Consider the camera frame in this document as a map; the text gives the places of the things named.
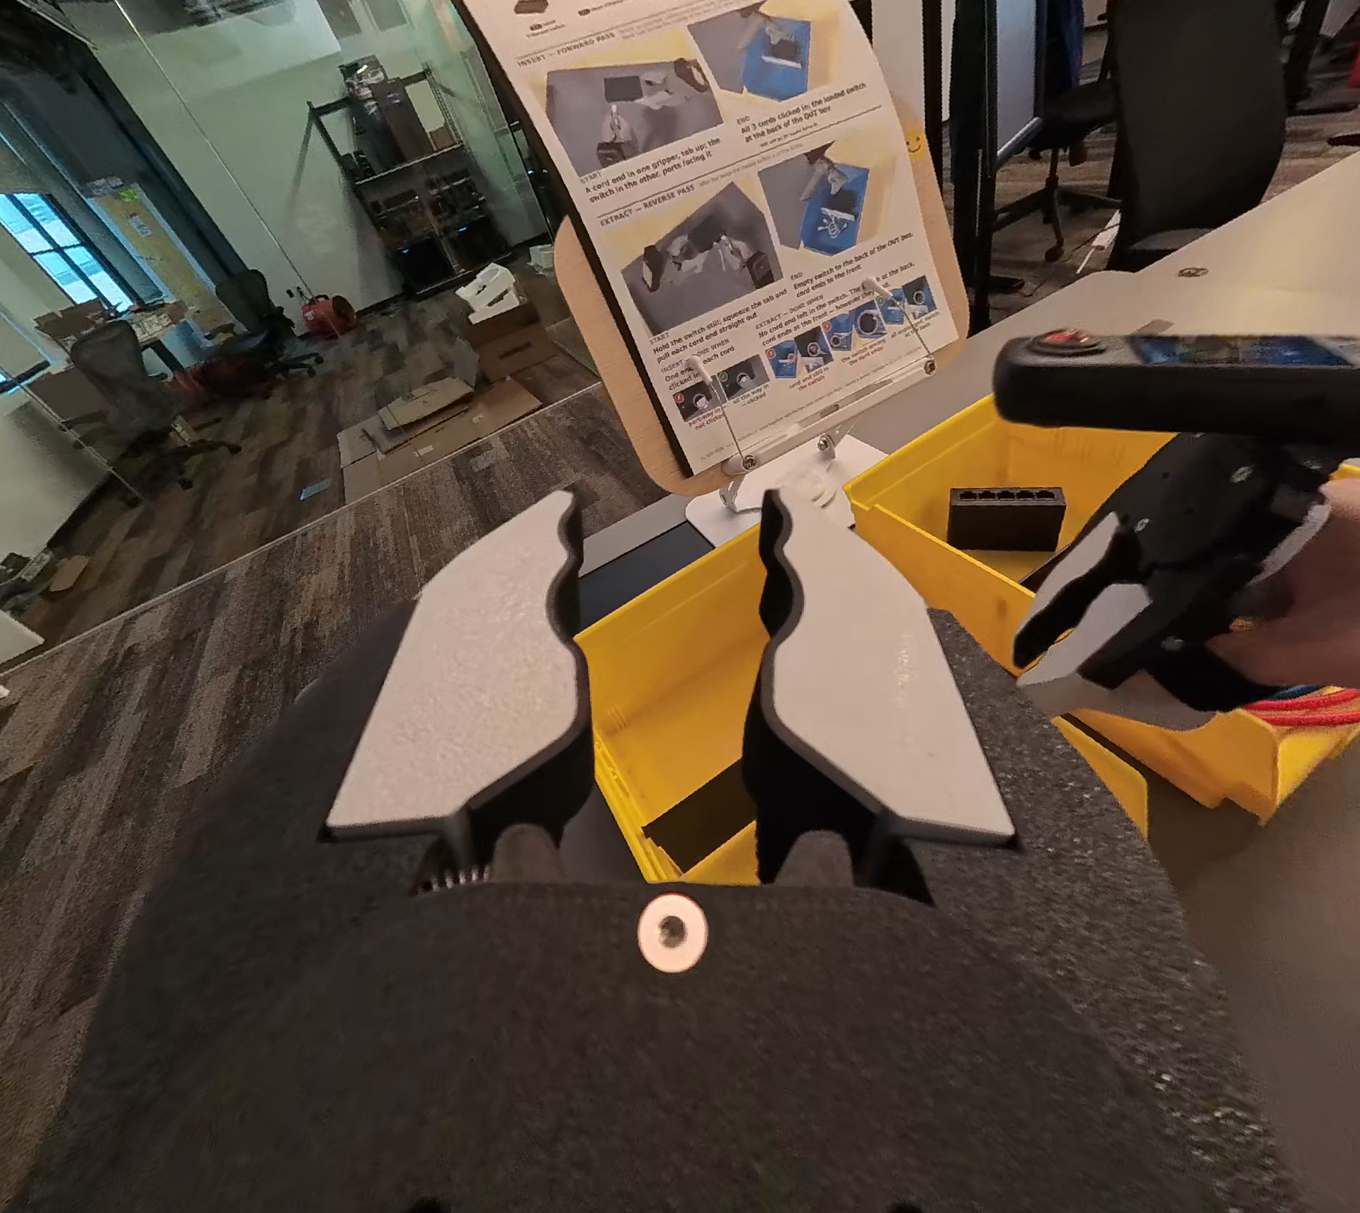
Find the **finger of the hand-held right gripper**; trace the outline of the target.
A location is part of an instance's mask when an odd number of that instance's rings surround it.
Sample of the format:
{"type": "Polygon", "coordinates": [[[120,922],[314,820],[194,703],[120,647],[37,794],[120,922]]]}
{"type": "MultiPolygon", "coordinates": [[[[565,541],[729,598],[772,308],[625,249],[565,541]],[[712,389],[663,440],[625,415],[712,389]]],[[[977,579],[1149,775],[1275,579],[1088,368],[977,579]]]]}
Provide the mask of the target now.
{"type": "Polygon", "coordinates": [[[1023,673],[1015,683],[1021,696],[1049,718],[1092,713],[1164,732],[1198,732],[1218,717],[1234,713],[1185,705],[1147,675],[1136,675],[1115,690],[1096,686],[1079,675],[1047,679],[1038,670],[1023,673]]]}
{"type": "Polygon", "coordinates": [[[1021,688],[1160,688],[1154,524],[1151,509],[1107,511],[1055,562],[1013,636],[1021,688]]]}

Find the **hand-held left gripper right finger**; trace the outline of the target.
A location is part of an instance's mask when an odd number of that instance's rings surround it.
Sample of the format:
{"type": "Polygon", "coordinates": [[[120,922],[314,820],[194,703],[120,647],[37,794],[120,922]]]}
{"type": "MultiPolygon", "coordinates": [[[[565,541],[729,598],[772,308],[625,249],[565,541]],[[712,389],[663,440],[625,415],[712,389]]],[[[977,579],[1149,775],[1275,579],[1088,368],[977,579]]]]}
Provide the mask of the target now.
{"type": "Polygon", "coordinates": [[[923,598],[808,500],[763,496],[766,645],[749,703],[757,854],[836,833],[851,854],[910,841],[1011,847],[1015,828],[923,598]]]}

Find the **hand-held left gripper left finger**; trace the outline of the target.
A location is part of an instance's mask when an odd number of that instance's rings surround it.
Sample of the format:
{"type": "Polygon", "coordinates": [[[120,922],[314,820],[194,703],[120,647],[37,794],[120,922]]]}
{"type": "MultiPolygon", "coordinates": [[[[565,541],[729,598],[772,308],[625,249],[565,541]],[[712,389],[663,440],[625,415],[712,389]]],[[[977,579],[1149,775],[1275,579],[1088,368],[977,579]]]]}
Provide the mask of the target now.
{"type": "Polygon", "coordinates": [[[457,553],[416,596],[326,815],[329,841],[433,835],[559,847],[591,794],[584,538],[557,491],[457,553]]]}

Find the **black ethernet port box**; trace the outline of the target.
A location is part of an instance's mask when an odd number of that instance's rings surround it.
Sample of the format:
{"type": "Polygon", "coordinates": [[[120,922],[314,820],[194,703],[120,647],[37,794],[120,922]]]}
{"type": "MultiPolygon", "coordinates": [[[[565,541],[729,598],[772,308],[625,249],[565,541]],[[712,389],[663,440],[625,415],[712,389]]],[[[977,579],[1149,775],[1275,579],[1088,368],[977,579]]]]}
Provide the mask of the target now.
{"type": "Polygon", "coordinates": [[[945,543],[975,553],[1045,553],[1060,547],[1066,519],[1062,489],[951,489],[945,543]]]}

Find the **yellow plastic bin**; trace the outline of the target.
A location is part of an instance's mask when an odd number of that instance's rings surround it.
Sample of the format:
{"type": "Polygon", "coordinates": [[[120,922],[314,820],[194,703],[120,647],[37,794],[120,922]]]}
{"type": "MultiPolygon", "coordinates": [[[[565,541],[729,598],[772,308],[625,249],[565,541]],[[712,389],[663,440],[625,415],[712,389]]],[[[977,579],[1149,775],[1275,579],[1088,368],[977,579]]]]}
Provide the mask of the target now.
{"type": "MultiPolygon", "coordinates": [[[[755,886],[757,828],[682,875],[642,828],[740,762],[766,645],[764,572],[753,536],[738,538],[586,628],[597,784],[650,884],[755,886]]],[[[1092,867],[1102,879],[1151,864],[1139,831],[1083,754],[1028,709],[1013,679],[943,613],[930,622],[1011,815],[1000,867],[1092,867]]]]}
{"type": "MultiPolygon", "coordinates": [[[[1039,556],[960,551],[945,541],[955,489],[1058,489],[1070,543],[1096,508],[1171,438],[1004,423],[991,398],[977,400],[910,442],[847,485],[857,532],[923,596],[949,613],[1006,671],[1011,639],[1032,592],[1021,587],[1039,556]]],[[[1166,732],[1096,713],[1055,720],[1139,831],[1147,831],[1147,781],[1156,773],[1205,809],[1222,801],[1267,822],[1316,767],[1356,741],[1356,700],[1324,705],[1347,728],[1273,726],[1258,713],[1232,713],[1198,732],[1166,732]]]]}

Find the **person's right hand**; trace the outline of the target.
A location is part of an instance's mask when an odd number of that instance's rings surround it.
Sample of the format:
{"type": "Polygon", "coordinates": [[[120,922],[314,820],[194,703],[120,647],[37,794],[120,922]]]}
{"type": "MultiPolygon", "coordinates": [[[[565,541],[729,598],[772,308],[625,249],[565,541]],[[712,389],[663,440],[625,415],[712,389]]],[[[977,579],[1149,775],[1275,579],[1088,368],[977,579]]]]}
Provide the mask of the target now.
{"type": "Polygon", "coordinates": [[[1333,515],[1281,577],[1286,611],[1211,653],[1256,685],[1358,688],[1356,526],[1333,515]]]}

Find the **black flat pad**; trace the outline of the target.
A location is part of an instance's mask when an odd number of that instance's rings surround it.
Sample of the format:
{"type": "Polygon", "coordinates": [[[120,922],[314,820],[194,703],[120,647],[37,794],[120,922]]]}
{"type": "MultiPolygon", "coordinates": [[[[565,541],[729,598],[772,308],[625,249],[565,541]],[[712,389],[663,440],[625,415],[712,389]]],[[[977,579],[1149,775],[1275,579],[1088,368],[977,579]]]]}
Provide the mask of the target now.
{"type": "Polygon", "coordinates": [[[700,560],[712,547],[687,523],[602,562],[578,577],[580,624],[591,628],[640,594],[700,560]]]}

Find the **white sign base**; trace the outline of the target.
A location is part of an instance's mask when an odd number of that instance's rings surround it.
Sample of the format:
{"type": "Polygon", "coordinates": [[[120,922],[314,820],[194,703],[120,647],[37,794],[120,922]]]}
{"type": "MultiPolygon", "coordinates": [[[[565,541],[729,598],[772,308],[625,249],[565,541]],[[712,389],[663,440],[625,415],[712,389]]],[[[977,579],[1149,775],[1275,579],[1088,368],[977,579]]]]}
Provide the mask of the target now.
{"type": "Polygon", "coordinates": [[[755,462],[723,481],[716,492],[695,496],[685,523],[710,545],[721,547],[759,524],[768,491],[789,491],[844,528],[855,526],[845,487],[887,455],[847,430],[810,440],[770,462],[755,462]]]}

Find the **flattened cardboard sheets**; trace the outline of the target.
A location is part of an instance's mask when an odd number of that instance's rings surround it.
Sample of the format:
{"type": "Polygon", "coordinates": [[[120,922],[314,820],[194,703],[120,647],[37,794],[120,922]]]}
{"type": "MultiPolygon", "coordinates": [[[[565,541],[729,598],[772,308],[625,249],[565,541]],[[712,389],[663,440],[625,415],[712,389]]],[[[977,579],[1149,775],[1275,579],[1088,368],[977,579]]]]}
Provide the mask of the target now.
{"type": "Polygon", "coordinates": [[[339,434],[344,504],[401,483],[538,410],[540,402],[512,379],[482,393],[473,393],[456,378],[416,389],[339,434]]]}

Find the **cardboard box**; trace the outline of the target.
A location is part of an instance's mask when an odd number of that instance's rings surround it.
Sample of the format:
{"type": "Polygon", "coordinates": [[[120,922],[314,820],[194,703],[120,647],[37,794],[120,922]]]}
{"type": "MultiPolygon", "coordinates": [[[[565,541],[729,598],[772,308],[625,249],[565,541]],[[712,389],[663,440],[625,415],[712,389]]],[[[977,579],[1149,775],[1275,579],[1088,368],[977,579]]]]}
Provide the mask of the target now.
{"type": "Polygon", "coordinates": [[[491,265],[454,289],[454,304],[456,332],[488,383],[506,381],[559,355],[550,327],[565,321],[567,308],[550,272],[491,265]]]}

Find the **computer monitor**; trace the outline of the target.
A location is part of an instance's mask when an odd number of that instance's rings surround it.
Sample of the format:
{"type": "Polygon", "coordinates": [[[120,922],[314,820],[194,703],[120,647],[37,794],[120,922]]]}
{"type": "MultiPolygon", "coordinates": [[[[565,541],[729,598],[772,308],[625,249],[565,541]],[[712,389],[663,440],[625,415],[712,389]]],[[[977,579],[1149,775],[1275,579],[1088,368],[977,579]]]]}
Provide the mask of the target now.
{"type": "Polygon", "coordinates": [[[1045,120],[1049,0],[983,0],[983,152],[994,174],[1045,120]]]}

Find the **printed instruction sheet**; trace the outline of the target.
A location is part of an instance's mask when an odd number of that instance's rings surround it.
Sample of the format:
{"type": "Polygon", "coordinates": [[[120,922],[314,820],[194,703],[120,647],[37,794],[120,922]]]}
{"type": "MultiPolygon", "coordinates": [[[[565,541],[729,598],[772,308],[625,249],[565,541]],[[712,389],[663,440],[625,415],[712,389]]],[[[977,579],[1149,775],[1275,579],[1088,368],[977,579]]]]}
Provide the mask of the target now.
{"type": "Polygon", "coordinates": [[[847,0],[450,0],[687,476],[770,462],[934,372],[908,148],[847,0]]]}

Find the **black metal shelf rack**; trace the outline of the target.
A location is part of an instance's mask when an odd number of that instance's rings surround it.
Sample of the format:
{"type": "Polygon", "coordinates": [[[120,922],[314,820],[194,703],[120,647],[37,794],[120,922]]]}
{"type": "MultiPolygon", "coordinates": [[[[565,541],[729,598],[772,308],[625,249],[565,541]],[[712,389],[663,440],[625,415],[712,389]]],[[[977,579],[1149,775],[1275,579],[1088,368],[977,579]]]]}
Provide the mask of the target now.
{"type": "Polygon", "coordinates": [[[469,283],[510,257],[488,185],[429,67],[390,72],[376,57],[339,67],[343,95],[311,103],[316,135],[380,240],[408,298],[469,283]]]}

